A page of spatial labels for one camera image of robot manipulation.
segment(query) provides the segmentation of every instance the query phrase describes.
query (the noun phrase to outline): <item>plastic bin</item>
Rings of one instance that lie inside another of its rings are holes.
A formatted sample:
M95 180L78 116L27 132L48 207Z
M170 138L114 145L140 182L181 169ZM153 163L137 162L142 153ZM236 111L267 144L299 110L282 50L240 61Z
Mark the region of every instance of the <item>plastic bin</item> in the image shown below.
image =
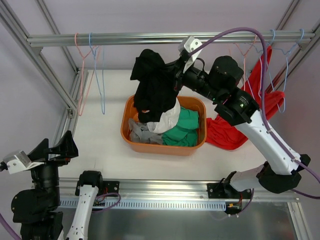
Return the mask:
M134 96L131 96L126 101L122 124L121 135L123 139L130 145L130 147L139 153L151 153L151 154L167 154L176 156L190 156L198 148L200 148L207 138L207 123L206 123L206 107L204 103L196 97L191 96L178 96L180 105L186 109L197 111L199 113L199 128L197 129L198 140L196 146L167 146L148 143L138 143L130 141L130 129L128 120L134 119L137 121L138 111L134 107Z

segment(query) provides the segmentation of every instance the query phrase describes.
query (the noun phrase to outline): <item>orange cloth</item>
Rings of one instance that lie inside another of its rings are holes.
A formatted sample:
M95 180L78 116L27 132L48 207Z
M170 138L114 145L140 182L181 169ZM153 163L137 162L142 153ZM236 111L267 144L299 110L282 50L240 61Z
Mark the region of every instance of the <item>orange cloth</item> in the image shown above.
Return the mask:
M272 48L269 46L267 48L267 62L269 64L272 55ZM260 77L261 77L261 64L260 60L256 63L253 71L248 78L254 99L259 104L260 108L261 99L258 95L260 90ZM251 91L248 82L245 83L245 91L251 96ZM285 93L282 91L274 91L265 94L265 114L266 118L269 120L277 111L278 106L281 106L284 102ZM223 120L219 115L216 119L207 118L206 119L207 137L206 142L213 144L219 148L226 150L235 150L242 146L248 138L238 131L234 126L230 126L225 120Z

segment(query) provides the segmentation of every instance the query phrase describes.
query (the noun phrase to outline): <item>gray floor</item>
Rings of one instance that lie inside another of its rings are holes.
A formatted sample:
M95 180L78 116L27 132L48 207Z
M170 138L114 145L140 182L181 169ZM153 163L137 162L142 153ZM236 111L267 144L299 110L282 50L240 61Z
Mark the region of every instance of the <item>gray floor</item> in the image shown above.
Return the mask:
M64 208L68 233L75 209ZM286 203L253 202L239 218L224 212L111 209L91 216L89 240L295 240Z

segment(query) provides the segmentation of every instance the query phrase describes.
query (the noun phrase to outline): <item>black cloth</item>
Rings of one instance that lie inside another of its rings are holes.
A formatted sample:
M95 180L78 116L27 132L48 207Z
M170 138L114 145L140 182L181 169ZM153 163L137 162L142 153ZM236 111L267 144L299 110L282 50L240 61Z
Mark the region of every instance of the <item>black cloth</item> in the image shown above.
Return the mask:
M174 75L166 70L158 53L143 50L135 59L130 80L140 81L133 106L141 123L159 122L161 114L175 106L178 92L174 90Z

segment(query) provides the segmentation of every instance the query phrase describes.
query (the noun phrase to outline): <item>green cloth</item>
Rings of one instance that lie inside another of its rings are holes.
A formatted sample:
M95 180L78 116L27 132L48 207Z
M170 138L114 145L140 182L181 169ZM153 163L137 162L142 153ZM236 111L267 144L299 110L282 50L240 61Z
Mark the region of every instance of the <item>green cloth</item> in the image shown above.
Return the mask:
M181 107L176 126L162 135L163 145L194 147L197 145L199 114Z

